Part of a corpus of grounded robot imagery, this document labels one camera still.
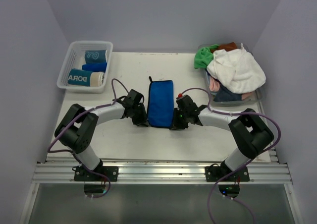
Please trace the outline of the blue microfiber towel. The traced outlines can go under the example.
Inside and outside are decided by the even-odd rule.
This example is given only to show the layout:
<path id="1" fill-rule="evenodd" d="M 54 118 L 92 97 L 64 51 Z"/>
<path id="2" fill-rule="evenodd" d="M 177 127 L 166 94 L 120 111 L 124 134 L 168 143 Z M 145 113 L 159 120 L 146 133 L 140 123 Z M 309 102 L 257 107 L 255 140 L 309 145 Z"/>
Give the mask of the blue microfiber towel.
<path id="1" fill-rule="evenodd" d="M 172 80 L 154 81 L 149 76 L 147 119 L 151 127 L 169 129 L 174 113 L 174 86 Z"/>

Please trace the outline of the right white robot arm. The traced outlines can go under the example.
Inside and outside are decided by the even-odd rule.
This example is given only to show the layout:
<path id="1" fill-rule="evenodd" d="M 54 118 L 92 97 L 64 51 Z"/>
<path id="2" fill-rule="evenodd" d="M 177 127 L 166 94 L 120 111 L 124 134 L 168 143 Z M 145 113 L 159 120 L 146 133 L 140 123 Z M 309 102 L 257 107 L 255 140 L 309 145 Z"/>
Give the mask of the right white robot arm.
<path id="1" fill-rule="evenodd" d="M 257 157 L 274 139 L 274 135 L 253 109 L 246 109 L 241 115 L 213 112 L 206 105 L 197 106 L 188 95 L 176 99 L 173 122 L 170 130 L 184 130 L 188 124 L 212 126 L 231 132 L 237 148 L 220 166 L 209 166 L 207 172 L 217 178 L 233 180 L 238 168 Z"/>

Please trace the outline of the teal beige cartoon towel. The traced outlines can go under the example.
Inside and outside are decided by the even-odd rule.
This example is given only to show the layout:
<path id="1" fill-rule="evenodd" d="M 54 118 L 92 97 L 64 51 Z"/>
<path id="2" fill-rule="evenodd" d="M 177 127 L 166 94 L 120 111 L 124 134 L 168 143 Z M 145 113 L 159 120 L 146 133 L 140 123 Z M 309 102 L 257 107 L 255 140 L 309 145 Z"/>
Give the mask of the teal beige cartoon towel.
<path id="1" fill-rule="evenodd" d="M 86 70 L 72 69 L 67 77 L 69 85 L 100 87 L 104 81 L 105 74 L 103 72 L 92 72 Z"/>

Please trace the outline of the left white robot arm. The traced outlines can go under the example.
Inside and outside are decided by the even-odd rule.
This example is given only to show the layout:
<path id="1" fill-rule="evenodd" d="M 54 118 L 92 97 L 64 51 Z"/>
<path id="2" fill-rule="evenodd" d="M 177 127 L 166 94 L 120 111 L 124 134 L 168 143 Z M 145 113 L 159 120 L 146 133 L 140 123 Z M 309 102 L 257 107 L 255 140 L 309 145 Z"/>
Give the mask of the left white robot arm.
<path id="1" fill-rule="evenodd" d="M 145 125 L 147 115 L 143 101 L 144 96 L 132 89 L 126 96 L 108 105 L 88 108 L 73 104 L 57 126 L 55 139 L 70 149 L 89 179 L 99 180 L 105 172 L 103 162 L 90 145 L 95 128 L 108 121 L 124 118 L 132 119 L 135 126 Z"/>

